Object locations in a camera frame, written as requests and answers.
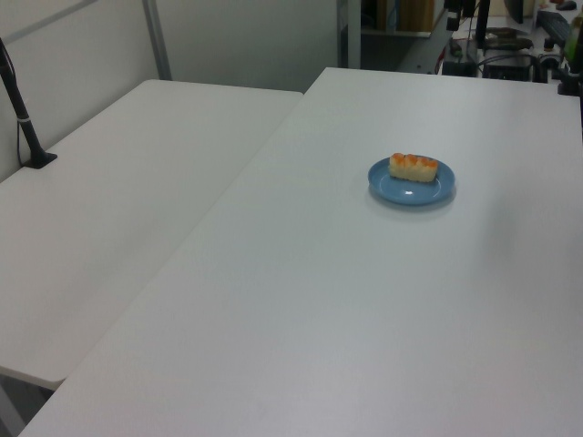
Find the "black cable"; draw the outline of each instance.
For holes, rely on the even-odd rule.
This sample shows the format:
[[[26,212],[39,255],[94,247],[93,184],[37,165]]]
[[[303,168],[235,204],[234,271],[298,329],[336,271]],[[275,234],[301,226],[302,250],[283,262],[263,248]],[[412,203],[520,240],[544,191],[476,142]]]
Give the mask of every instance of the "black cable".
[[[467,42],[465,43],[465,51],[467,52],[467,48],[470,45],[470,39],[472,37],[472,22],[474,21],[474,15],[476,15],[477,8],[480,6],[480,2],[477,2],[476,7],[474,8],[474,13],[470,17],[470,28],[467,29]]]
[[[12,70],[12,76],[15,79],[15,83],[16,83],[16,70],[15,70],[15,65],[12,63],[12,59],[10,58],[10,55],[8,55],[8,51],[6,50],[6,47],[2,47],[4,54],[6,55],[6,59],[8,59],[8,64],[10,64],[10,70]],[[20,122],[18,121],[18,119],[16,119],[16,157],[18,158],[18,165],[20,165],[20,167],[23,167],[23,163],[22,163],[22,158],[20,158]]]
[[[498,55],[498,56],[492,56],[492,57],[488,57],[486,59],[484,59],[481,62],[478,62],[476,64],[476,66],[483,66],[485,64],[489,64],[490,62],[495,62],[495,61],[502,61],[504,59],[510,59],[513,57],[530,57],[531,59],[536,58],[535,56],[532,55],[523,55],[523,54],[516,54],[516,55]]]
[[[18,123],[18,120],[16,121],[16,156],[18,157],[20,168],[24,167],[20,158],[20,123]]]

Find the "wall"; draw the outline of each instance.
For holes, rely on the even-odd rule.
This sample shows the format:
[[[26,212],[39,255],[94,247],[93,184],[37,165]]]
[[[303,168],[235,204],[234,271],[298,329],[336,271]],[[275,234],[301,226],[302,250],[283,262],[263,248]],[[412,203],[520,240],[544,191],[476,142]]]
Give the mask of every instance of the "wall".
[[[337,0],[163,0],[174,80],[305,92],[338,66]]]
[[[63,4],[43,0],[44,8],[49,1]],[[6,48],[43,148],[158,78],[141,0],[98,0]],[[15,143],[15,114],[0,86],[0,181],[18,169]],[[21,150],[27,157],[26,143]]]

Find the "plate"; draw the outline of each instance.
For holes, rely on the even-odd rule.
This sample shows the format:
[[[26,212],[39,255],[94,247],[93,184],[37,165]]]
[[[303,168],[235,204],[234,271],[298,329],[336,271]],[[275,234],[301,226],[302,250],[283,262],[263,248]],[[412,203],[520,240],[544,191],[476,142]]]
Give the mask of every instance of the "plate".
[[[401,205],[427,205],[447,198],[454,189],[454,172],[443,162],[437,160],[437,174],[433,182],[413,182],[391,178],[389,158],[374,164],[368,171],[371,189],[381,198]]]

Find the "white tabletop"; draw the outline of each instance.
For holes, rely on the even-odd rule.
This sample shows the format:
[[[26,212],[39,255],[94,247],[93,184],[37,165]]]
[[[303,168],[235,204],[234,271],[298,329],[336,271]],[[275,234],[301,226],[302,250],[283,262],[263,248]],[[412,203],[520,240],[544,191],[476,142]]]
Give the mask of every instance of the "white tabletop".
[[[0,184],[0,372],[66,378],[301,96],[148,81]]]
[[[580,436],[582,223],[577,99],[327,69],[22,436]]]

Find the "table leg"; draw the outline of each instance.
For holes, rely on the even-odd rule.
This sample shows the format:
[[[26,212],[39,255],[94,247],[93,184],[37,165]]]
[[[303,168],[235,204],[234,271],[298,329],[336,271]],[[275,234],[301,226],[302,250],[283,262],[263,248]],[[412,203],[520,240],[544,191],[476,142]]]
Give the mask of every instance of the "table leg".
[[[348,0],[348,67],[361,67],[361,0]]]
[[[2,384],[0,384],[0,421],[13,437],[20,434],[26,426],[25,421],[22,420],[10,398],[8,398]]]

